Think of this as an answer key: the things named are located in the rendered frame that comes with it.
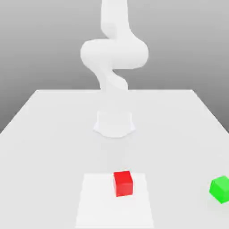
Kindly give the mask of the small red cube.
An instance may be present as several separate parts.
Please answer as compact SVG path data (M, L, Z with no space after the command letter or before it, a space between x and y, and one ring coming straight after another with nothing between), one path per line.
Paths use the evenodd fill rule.
M129 170L113 173L116 197L133 194L133 179Z

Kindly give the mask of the small green cube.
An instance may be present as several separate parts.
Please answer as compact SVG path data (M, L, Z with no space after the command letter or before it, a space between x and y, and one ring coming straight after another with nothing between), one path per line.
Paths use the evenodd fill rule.
M229 178L223 175L213 179L209 193L221 204L229 202Z

